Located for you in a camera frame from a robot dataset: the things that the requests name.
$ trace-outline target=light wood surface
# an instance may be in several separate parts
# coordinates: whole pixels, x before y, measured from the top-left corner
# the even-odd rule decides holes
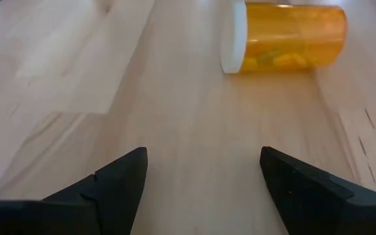
[[[262,146],[376,190],[376,1],[291,1],[345,9],[342,55],[247,76],[220,66],[228,2],[1,1],[0,198],[43,198],[137,146],[133,234],[286,234]]]

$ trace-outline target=wood grain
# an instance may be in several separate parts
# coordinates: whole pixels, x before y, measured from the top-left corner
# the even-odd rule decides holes
[[[376,2],[292,0],[345,9],[342,55],[248,76],[220,66],[229,1],[52,2],[0,3],[0,199],[43,198],[137,146],[133,234],[286,234],[262,146],[376,190]]]

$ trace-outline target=white bottle cap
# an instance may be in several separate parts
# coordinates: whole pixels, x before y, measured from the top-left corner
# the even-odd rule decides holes
[[[225,16],[221,40],[221,65],[225,73],[238,73],[245,57],[247,13],[243,1],[231,3]]]

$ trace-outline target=prescription bottle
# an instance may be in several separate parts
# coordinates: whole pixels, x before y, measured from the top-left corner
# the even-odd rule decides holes
[[[323,67],[336,60],[347,35],[342,8],[231,3],[223,27],[225,73]]]

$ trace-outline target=wooden floor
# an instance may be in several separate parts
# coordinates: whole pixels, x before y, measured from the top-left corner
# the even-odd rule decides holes
[[[43,198],[137,146],[133,234],[286,234],[262,146],[376,190],[376,0],[291,0],[345,9],[342,55],[249,76],[220,66],[228,2],[1,1],[0,199]]]

